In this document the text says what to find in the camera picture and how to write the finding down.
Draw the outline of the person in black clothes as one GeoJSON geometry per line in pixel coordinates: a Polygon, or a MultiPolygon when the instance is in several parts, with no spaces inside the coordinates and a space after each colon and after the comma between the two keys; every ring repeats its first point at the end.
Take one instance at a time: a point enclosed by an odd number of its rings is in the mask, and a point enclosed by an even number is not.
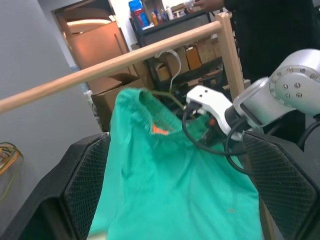
{"type": "Polygon", "coordinates": [[[232,12],[245,79],[269,77],[290,54],[320,50],[313,0],[224,0],[232,12]]]}

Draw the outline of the wooden rack post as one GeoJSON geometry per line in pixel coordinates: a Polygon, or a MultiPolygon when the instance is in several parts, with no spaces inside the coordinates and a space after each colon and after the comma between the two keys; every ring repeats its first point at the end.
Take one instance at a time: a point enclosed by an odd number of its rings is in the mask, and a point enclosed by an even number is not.
{"type": "MultiPolygon", "coordinates": [[[[217,37],[229,90],[234,100],[245,90],[245,87],[230,18],[231,15],[227,12],[221,12],[215,17],[221,24],[217,37]]],[[[259,199],[259,211],[264,240],[276,240],[272,218],[261,198],[259,199]]]]}

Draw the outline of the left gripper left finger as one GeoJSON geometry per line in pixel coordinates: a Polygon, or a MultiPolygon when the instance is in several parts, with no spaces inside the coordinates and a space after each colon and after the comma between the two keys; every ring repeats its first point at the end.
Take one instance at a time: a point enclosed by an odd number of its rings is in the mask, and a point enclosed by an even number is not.
{"type": "Polygon", "coordinates": [[[110,140],[102,132],[73,143],[39,181],[0,240],[87,240],[110,140]]]}

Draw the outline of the black metal shelf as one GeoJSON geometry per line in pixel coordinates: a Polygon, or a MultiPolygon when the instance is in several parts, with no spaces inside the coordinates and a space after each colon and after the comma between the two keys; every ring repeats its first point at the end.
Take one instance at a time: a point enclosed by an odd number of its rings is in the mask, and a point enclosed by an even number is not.
{"type": "MultiPolygon", "coordinates": [[[[142,29],[137,26],[137,20],[131,18],[130,23],[136,38],[136,42],[131,45],[131,48],[136,50],[141,47],[146,47],[158,41],[188,32],[214,21],[216,21],[216,15],[213,12],[205,13],[203,11],[198,11],[171,21],[167,21],[158,26],[142,29]]],[[[214,70],[223,69],[222,57],[219,56],[218,48],[216,46],[212,48],[212,52],[208,55],[208,57],[209,58],[207,60],[199,57],[200,66],[196,68],[190,68],[187,71],[182,69],[173,83],[183,84],[184,82],[190,82],[196,78],[210,75],[214,72],[214,70]]],[[[147,73],[150,75],[151,82],[156,90],[166,91],[170,87],[170,79],[160,79],[156,73],[156,61],[157,59],[155,57],[148,58],[144,61],[146,64],[147,73]]]]}

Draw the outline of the wooden rack rod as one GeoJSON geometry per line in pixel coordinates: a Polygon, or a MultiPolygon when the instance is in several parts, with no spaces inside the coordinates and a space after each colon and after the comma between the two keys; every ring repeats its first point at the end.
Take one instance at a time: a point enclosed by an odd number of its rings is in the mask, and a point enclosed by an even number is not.
{"type": "Polygon", "coordinates": [[[217,34],[222,28],[219,21],[194,28],[169,37],[124,55],[93,65],[86,69],[63,76],[18,94],[0,100],[0,115],[25,106],[42,98],[67,90],[75,85],[88,82],[104,75],[110,75],[131,64],[149,59],[164,50],[175,49],[188,42],[217,34]]]}

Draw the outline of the cardboard boxes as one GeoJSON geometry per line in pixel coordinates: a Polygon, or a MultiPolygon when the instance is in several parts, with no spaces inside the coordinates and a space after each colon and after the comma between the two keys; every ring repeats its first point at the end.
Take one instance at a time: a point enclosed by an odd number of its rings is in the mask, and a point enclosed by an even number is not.
{"type": "Polygon", "coordinates": [[[129,52],[108,0],[85,0],[54,14],[80,70],[129,52]]]}

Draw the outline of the white hanger hook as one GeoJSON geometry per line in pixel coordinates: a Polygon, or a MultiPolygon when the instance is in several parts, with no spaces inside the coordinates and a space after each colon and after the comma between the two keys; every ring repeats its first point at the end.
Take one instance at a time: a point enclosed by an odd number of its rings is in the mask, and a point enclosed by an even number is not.
{"type": "Polygon", "coordinates": [[[177,54],[177,52],[173,49],[168,49],[166,51],[161,51],[159,53],[157,53],[155,55],[155,58],[160,58],[160,56],[164,53],[168,53],[168,54],[171,54],[175,57],[177,63],[178,63],[178,70],[177,72],[171,77],[171,80],[170,80],[170,84],[169,84],[169,92],[172,93],[172,88],[173,88],[173,82],[174,82],[174,79],[179,75],[180,71],[181,71],[181,68],[182,68],[182,62],[181,62],[181,59],[179,57],[179,55],[177,54]]]}

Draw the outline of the blue package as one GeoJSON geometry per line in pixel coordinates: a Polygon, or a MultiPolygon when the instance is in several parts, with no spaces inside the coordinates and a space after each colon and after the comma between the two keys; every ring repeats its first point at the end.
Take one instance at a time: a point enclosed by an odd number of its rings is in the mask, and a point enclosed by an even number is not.
{"type": "Polygon", "coordinates": [[[131,0],[128,2],[131,17],[136,21],[137,25],[143,29],[150,26],[145,8],[141,0],[131,0]]]}

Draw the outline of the brown cardboard box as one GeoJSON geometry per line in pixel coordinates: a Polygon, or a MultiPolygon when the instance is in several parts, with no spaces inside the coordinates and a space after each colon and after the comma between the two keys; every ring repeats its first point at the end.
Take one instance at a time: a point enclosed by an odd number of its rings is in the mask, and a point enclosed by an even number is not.
{"type": "Polygon", "coordinates": [[[117,95],[126,88],[148,87],[146,77],[128,73],[118,73],[103,77],[98,92],[92,95],[92,101],[96,108],[97,116],[101,122],[102,130],[110,130],[110,121],[115,107],[117,95]]]}

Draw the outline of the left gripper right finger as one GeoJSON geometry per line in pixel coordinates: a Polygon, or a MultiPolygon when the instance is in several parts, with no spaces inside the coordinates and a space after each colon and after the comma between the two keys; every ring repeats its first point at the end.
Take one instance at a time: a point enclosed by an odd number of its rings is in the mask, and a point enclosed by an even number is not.
{"type": "Polygon", "coordinates": [[[259,195],[284,240],[320,240],[320,168],[295,144],[242,135],[259,195]]]}

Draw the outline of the person's hand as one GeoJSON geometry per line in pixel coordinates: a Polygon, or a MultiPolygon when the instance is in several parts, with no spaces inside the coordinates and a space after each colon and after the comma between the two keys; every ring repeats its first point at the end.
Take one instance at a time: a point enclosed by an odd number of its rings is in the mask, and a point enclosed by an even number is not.
{"type": "Polygon", "coordinates": [[[213,12],[224,7],[224,0],[195,0],[194,5],[204,11],[213,12]]]}

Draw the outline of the orange box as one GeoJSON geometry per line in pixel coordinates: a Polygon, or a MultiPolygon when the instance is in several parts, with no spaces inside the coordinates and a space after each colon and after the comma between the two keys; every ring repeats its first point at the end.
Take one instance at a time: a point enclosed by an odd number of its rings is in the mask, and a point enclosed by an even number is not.
{"type": "Polygon", "coordinates": [[[195,70],[202,65],[196,45],[189,46],[185,50],[185,54],[190,70],[195,70]]]}
{"type": "Polygon", "coordinates": [[[171,75],[167,66],[165,66],[164,64],[160,64],[155,69],[156,69],[158,79],[161,82],[167,81],[168,79],[170,79],[171,75]]]}

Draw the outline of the green t-shirt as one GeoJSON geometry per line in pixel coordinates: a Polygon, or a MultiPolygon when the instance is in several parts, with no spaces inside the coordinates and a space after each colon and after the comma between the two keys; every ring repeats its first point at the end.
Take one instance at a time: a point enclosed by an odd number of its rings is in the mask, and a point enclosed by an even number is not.
{"type": "Polygon", "coordinates": [[[193,145],[181,120],[136,88],[115,100],[89,232],[106,240],[263,240],[250,178],[193,145]]]}

